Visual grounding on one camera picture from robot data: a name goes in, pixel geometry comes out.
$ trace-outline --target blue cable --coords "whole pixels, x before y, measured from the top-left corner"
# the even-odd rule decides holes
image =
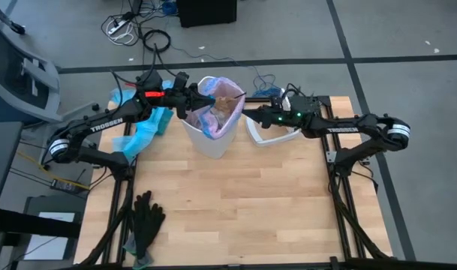
[[[161,10],[166,15],[175,15],[178,13],[178,9],[176,8],[176,4],[173,2],[166,1],[161,5]]]
[[[257,76],[253,79],[253,86],[256,89],[255,93],[252,95],[252,97],[254,97],[254,98],[255,97],[263,98],[263,97],[269,97],[272,95],[280,96],[280,94],[281,94],[281,89],[275,85],[276,76],[274,74],[260,75],[260,72],[258,72],[258,69],[253,65],[244,66],[244,65],[238,63],[235,59],[233,59],[231,57],[216,58],[216,57],[211,56],[206,53],[203,53],[200,55],[191,55],[189,52],[187,52],[184,49],[174,47],[173,44],[171,44],[171,47],[174,48],[175,50],[183,52],[184,54],[186,54],[187,56],[189,56],[193,59],[198,59],[198,58],[205,56],[205,57],[210,57],[211,59],[214,59],[216,61],[229,60],[229,61],[233,62],[235,65],[238,65],[239,67],[254,68],[255,71],[257,72]],[[266,78],[266,77],[271,77],[271,78],[273,78],[273,80],[270,82],[267,82],[264,80],[264,78]]]

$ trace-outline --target pink plastic bag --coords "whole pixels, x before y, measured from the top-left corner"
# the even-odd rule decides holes
[[[224,77],[210,79],[198,91],[202,95],[211,95],[214,98],[235,98],[244,93],[236,83]],[[223,113],[217,111],[216,108],[207,106],[189,113],[186,122],[200,129],[208,138],[216,140],[225,135],[232,126],[236,125],[242,114],[244,105],[245,96],[243,95],[228,103],[230,108],[230,115],[228,117],[224,117]]]

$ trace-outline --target black speaker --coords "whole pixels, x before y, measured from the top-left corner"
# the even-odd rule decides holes
[[[236,21],[237,0],[176,0],[182,27]]]

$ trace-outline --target yellow cable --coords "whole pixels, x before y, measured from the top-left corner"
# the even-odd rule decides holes
[[[59,178],[58,176],[52,174],[51,172],[48,172],[47,170],[45,170],[45,168],[43,168],[43,166],[41,166],[41,164],[39,164],[33,157],[30,157],[26,154],[23,154],[22,152],[20,151],[17,151],[17,154],[19,154],[22,158],[25,158],[31,162],[33,162],[34,164],[36,164],[38,166],[38,168],[40,168],[40,170],[47,174],[47,176],[51,177],[52,179],[56,179],[58,181],[61,181],[61,182],[65,182],[65,183],[68,183],[68,184],[72,184],[72,185],[76,185],[77,187],[80,187],[80,188],[83,188],[83,189],[86,189],[86,190],[90,190],[90,187],[89,186],[85,186],[84,184],[80,184],[80,183],[76,183],[75,181],[70,181],[70,180],[66,180],[66,179],[63,179],[63,178]]]

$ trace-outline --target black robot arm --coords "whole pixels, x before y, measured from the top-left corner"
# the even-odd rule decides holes
[[[176,75],[172,88],[162,89],[163,80],[156,70],[137,77],[135,95],[116,109],[97,115],[71,121],[58,129],[51,137],[49,148],[53,160],[57,163],[83,161],[110,168],[113,177],[123,180],[129,176],[129,163],[121,152],[105,153],[83,146],[83,140],[90,134],[103,131],[122,123],[137,123],[148,119],[155,107],[176,108],[180,119],[186,119],[187,110],[212,105],[215,99],[198,93],[197,84],[186,87],[188,75],[180,72]]]
[[[283,110],[282,98],[271,97],[271,104],[257,109],[244,109],[243,113],[261,123],[262,128],[280,125],[301,129],[306,138],[320,138],[326,134],[363,133],[370,139],[353,148],[342,148],[328,153],[327,160],[340,176],[349,176],[353,165],[378,152],[398,151],[407,148],[410,126],[400,119],[384,115],[366,114],[353,118],[326,119],[320,114],[320,104],[313,97],[289,97],[291,108]]]

